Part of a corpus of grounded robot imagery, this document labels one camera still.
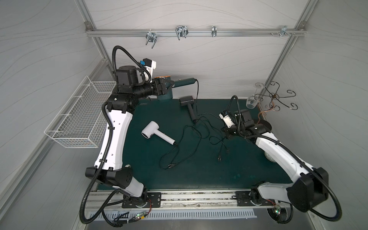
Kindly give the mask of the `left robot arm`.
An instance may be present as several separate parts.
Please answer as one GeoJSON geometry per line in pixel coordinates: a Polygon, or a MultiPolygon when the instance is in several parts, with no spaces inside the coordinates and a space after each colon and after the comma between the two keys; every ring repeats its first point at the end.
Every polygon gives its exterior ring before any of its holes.
{"type": "Polygon", "coordinates": [[[148,70],[153,68],[152,60],[145,58],[138,62],[122,46],[113,48],[112,63],[116,85],[109,98],[102,104],[102,114],[107,121],[107,128],[101,153],[95,165],[85,171],[86,177],[90,178],[91,182],[80,204],[79,218],[83,224],[93,222],[117,193],[122,193],[136,205],[146,205],[148,195],[145,185],[134,178],[130,166],[123,165],[124,143],[139,100],[151,95],[165,95],[171,88],[166,85],[164,79],[152,78],[148,70]],[[96,213],[88,218],[85,215],[86,203],[96,182],[111,186],[114,191],[96,213]]]}

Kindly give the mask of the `green hair dryer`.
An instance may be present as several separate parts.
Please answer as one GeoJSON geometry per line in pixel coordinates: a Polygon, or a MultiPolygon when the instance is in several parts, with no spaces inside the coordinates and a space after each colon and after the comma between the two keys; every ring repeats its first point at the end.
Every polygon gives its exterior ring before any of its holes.
{"type": "Polygon", "coordinates": [[[169,101],[173,99],[173,88],[191,85],[197,81],[197,79],[195,78],[187,78],[183,80],[171,80],[170,76],[156,77],[155,79],[163,80],[163,83],[167,89],[166,94],[157,96],[157,99],[159,101],[169,101]]]}

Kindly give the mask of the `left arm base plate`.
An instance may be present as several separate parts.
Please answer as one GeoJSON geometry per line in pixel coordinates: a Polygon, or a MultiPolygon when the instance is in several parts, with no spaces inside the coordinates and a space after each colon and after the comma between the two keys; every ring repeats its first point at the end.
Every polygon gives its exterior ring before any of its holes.
{"type": "Polygon", "coordinates": [[[161,206],[161,192],[147,192],[141,197],[130,197],[122,203],[123,209],[159,208],[161,206]]]}

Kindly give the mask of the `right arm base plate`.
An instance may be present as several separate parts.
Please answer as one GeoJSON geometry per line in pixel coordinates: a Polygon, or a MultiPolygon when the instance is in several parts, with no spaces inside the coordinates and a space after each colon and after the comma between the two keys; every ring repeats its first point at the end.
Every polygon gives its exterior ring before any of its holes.
{"type": "Polygon", "coordinates": [[[272,200],[263,199],[260,194],[255,190],[250,191],[236,191],[235,195],[232,195],[232,199],[236,200],[237,206],[274,206],[276,203],[272,200]]]}

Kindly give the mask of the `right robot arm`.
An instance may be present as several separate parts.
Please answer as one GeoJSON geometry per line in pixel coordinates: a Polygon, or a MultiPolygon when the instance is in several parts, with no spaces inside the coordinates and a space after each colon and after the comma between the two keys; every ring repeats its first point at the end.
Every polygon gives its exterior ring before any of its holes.
{"type": "Polygon", "coordinates": [[[290,209],[310,211],[326,221],[339,221],[343,215],[342,207],[329,187],[328,172],[322,167],[313,167],[282,144],[272,133],[269,122],[263,120],[256,124],[248,110],[240,109],[236,95],[231,97],[230,102],[236,102],[237,112],[230,112],[228,107],[219,114],[224,123],[222,130],[226,137],[238,136],[256,145],[277,163],[291,180],[289,184],[266,181],[257,183],[252,186],[248,195],[250,201],[255,206],[261,206],[264,201],[272,199],[289,204],[290,209]],[[336,209],[336,214],[332,217],[314,209],[328,198],[332,199],[336,209]]]}

